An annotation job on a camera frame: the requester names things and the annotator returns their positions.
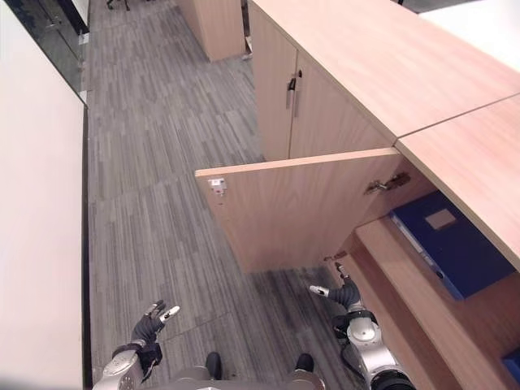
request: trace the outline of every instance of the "cabinet door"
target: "cabinet door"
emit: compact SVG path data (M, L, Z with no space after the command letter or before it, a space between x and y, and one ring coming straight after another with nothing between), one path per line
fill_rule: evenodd
M393 148L197 171L243 271L316 267L343 244L402 161ZM223 195L209 180L223 180Z
M290 158L392 145L307 54L298 53Z
M297 51L253 3L249 22L262 152L269 161L288 158L294 94L288 83L296 70Z

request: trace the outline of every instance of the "metal hinge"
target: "metal hinge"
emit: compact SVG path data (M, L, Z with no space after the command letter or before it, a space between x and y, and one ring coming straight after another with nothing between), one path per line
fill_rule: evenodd
M366 188L365 195L368 195L370 193L374 193L375 191L381 190L381 191L390 191L391 189L397 189L405 184L407 184L412 178L407 172L399 173L395 176L393 176L389 181L386 183L381 183L381 181L376 180L368 184L368 187Z

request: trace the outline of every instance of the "door latch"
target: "door latch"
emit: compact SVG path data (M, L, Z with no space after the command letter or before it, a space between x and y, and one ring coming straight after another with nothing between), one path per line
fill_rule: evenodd
M409 181L411 181L412 178L407 172L398 173L397 175L393 176L389 181L386 183L381 183L380 180L376 180L368 184L368 187L366 188L365 195L374 193L375 191L390 191L392 189L397 189L405 184L407 184Z
M226 189L228 189L228 186L226 185L226 180L224 180L223 177L218 179L209 179L208 183L210 184L211 190L216 195L220 195L221 197L224 196L224 194L226 193Z

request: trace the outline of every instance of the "open cabinet door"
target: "open cabinet door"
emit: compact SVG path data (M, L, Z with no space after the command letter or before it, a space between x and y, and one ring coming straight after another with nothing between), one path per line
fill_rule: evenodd
M402 157L393 148L195 172L242 271L319 266L340 248ZM218 194L209 180L223 180Z

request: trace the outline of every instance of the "blue binder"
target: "blue binder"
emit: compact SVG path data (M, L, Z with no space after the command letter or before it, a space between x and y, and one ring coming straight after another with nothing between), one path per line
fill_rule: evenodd
M396 208L390 217L457 300L515 271L440 191Z
M513 351L507 356L502 358L505 366L511 373L511 375L517 380L520 384L520 349Z

